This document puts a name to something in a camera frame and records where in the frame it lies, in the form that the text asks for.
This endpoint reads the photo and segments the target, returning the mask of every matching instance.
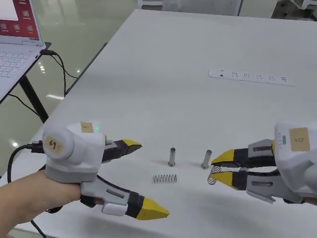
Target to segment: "handwritten label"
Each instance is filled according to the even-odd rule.
[[[82,133],[94,133],[93,124],[91,122],[81,122]]]
[[[290,129],[289,136],[291,140],[291,150],[293,152],[311,150],[307,127]]]
[[[44,141],[44,146],[49,148],[50,151],[57,155],[60,155],[64,149],[63,144],[58,142],[51,136],[46,137],[46,140]]]

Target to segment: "metal pin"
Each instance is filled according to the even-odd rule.
[[[203,161],[203,163],[202,163],[202,169],[203,169],[203,170],[208,169],[208,167],[209,167],[209,160],[210,160],[210,158],[211,158],[211,154],[212,154],[212,151],[211,151],[211,150],[207,150],[207,151],[206,151],[206,155],[205,155],[204,161]]]
[[[168,165],[170,167],[174,167],[175,166],[175,151],[176,149],[174,147],[172,147],[170,149],[170,152],[169,152],[169,161],[168,161]]]

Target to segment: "floor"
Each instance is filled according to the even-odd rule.
[[[32,0],[42,37],[63,58],[68,72],[78,76],[105,42],[108,42],[124,20],[136,8],[135,0]],[[27,75],[48,114],[63,95],[61,68],[50,57],[42,57]],[[68,77],[70,86],[74,79]],[[30,106],[22,89],[12,94]],[[39,118],[15,98],[7,97],[0,106],[0,175],[19,145],[28,143],[42,125]],[[15,238],[39,237],[13,232]]]

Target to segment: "laptop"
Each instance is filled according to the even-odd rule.
[[[0,102],[45,49],[31,0],[0,0]]]

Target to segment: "white power strip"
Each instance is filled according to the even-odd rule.
[[[288,77],[273,74],[265,75],[259,73],[237,72],[227,69],[210,69],[209,77],[295,87],[294,83],[292,83]]]

